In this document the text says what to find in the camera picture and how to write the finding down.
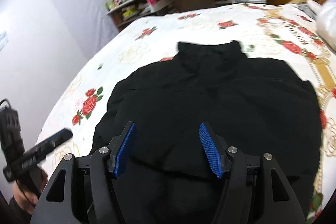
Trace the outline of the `person's left hand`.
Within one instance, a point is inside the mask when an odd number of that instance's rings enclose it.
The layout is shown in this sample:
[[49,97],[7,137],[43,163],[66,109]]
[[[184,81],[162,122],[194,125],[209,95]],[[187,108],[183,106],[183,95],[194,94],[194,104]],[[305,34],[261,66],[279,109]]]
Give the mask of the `person's left hand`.
[[[48,183],[48,175],[44,170],[41,169],[41,183],[39,184],[39,192],[41,193]],[[23,209],[26,213],[30,215],[38,203],[37,196],[30,192],[25,186],[23,186],[20,181],[15,180],[13,183],[13,198],[18,206]]]

